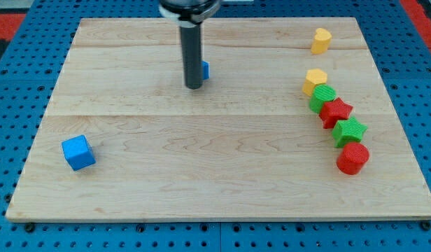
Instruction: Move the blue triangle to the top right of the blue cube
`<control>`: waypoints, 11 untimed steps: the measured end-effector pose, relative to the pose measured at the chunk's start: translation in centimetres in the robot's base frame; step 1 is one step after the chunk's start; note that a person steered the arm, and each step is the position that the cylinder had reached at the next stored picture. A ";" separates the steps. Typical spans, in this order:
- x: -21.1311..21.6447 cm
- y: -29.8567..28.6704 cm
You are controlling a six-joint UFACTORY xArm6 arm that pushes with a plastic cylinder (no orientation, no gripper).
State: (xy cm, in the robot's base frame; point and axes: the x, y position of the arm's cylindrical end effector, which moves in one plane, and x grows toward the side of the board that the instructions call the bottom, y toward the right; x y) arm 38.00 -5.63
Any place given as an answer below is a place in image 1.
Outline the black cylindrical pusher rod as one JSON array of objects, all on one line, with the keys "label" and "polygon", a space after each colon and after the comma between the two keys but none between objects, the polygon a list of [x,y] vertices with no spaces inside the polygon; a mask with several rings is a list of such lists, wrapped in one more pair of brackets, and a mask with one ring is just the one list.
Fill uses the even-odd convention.
[{"label": "black cylindrical pusher rod", "polygon": [[185,86],[199,89],[203,84],[201,26],[180,28]]}]

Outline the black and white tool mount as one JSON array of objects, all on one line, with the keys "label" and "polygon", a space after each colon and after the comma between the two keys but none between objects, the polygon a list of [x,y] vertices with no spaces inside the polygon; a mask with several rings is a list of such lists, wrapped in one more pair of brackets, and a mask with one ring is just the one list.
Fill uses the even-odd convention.
[{"label": "black and white tool mount", "polygon": [[220,0],[159,0],[159,11],[180,27],[196,27],[215,15]]}]

